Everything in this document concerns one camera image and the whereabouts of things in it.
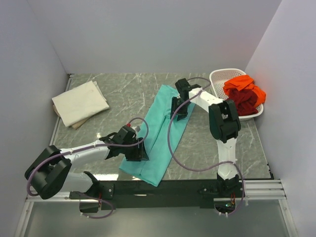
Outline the teal t shirt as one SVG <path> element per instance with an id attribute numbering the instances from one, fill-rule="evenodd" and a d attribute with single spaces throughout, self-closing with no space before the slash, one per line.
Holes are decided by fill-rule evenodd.
<path id="1" fill-rule="evenodd" d="M 155 187 L 159 185 L 172 159 L 167 143 L 167 131 L 171 118 L 171 101 L 177 95 L 176 89 L 162 85 L 145 116 L 149 134 L 144 145 L 149 160 L 132 162 L 124 158 L 119 167 L 121 171 Z"/>

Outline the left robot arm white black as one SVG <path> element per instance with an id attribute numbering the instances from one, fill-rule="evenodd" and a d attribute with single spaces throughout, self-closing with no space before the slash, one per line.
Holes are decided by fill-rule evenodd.
<path id="1" fill-rule="evenodd" d="M 89 171 L 74 173 L 77 167 L 123 154 L 127 161 L 147 161 L 145 139 L 137 136 L 137 129 L 124 125 L 98 140 L 75 148 L 59 149 L 54 145 L 45 148 L 26 170 L 24 176 L 28 194 L 49 199 L 58 192 L 77 192 L 87 198 L 110 198 L 111 189 L 97 180 Z"/>

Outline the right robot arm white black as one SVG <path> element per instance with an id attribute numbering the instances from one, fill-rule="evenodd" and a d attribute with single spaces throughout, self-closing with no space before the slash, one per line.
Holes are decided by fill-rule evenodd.
<path id="1" fill-rule="evenodd" d="M 217 184 L 217 193 L 222 197 L 228 197 L 234 191 L 231 180 L 241 177 L 236 167 L 236 143 L 241 124 L 235 103 L 233 100 L 217 98 L 200 85 L 189 84 L 187 79 L 178 80 L 175 86 L 179 95 L 173 97 L 171 102 L 171 118 L 167 132 L 169 151 L 174 155 L 170 143 L 173 120 L 185 119 L 191 103 L 208 112 L 210 133 L 218 148 L 217 178 L 222 181 Z"/>

